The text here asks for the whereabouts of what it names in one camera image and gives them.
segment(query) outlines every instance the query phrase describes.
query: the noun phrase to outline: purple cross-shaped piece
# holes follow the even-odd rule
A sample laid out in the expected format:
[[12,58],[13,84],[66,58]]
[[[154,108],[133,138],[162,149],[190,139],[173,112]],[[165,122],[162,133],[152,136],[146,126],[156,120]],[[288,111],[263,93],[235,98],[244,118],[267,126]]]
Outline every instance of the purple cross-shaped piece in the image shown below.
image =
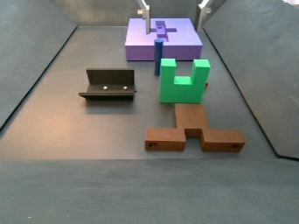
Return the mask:
[[174,28],[165,28],[165,24],[162,20],[154,21],[154,27],[150,29],[150,32],[156,32],[156,37],[162,40],[162,42],[168,42],[166,32],[176,32]]

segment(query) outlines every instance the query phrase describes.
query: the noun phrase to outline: screw hole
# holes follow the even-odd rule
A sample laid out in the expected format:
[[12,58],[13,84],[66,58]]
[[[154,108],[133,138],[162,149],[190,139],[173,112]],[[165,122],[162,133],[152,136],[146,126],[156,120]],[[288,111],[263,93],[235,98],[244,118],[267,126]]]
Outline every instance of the screw hole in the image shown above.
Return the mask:
[[157,143],[149,143],[148,148],[154,149],[157,147]]
[[232,145],[229,146],[229,150],[231,150],[231,151],[239,151],[239,145],[237,145],[237,144],[232,144]]

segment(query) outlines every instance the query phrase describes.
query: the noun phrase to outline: green u-shaped block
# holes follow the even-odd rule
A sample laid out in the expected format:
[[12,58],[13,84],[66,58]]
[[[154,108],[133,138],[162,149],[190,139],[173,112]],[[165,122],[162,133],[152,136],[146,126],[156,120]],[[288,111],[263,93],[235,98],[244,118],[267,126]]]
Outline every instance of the green u-shaped block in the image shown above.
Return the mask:
[[206,59],[194,59],[190,76],[174,76],[174,59],[161,59],[158,102],[201,103],[210,70]]

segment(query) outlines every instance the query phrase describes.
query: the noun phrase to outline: brown t-shaped block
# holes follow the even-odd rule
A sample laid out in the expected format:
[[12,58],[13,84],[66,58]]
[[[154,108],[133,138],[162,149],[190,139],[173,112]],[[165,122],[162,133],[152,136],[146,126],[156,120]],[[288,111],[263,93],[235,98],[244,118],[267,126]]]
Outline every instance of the brown t-shaped block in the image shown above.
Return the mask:
[[148,151],[182,151],[182,129],[146,129],[144,147]]
[[200,139],[202,151],[240,152],[245,139],[240,130],[210,129],[201,104],[174,103],[176,129],[146,129],[149,151],[182,151],[185,137]]

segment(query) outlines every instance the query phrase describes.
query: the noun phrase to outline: block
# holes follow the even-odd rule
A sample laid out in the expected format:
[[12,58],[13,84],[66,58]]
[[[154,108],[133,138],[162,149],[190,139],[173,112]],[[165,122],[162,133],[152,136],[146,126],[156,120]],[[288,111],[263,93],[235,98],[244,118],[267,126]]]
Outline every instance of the block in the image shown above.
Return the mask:
[[194,59],[190,76],[174,76],[174,59],[161,59],[160,102],[201,103],[210,65],[206,59]]
[[164,41],[157,38],[153,41],[153,74],[160,75],[161,58],[164,56]]
[[125,59],[154,60],[154,39],[162,39],[162,57],[193,60],[201,56],[201,40],[188,18],[152,18],[150,33],[145,21],[129,18],[125,35]]
[[174,129],[148,129],[145,149],[182,151],[185,138],[198,138],[202,151],[240,152],[245,138],[240,130],[210,129],[204,107],[194,103],[174,103]]
[[186,138],[200,138],[201,130],[208,128],[208,121],[201,104],[173,104],[174,127],[184,129]]
[[182,151],[185,136],[182,129],[146,129],[144,148],[148,151]]
[[136,92],[134,69],[130,68],[88,68],[88,90],[78,93],[85,99],[128,98]]
[[202,151],[240,152],[245,145],[241,131],[235,129],[205,129],[200,134]]

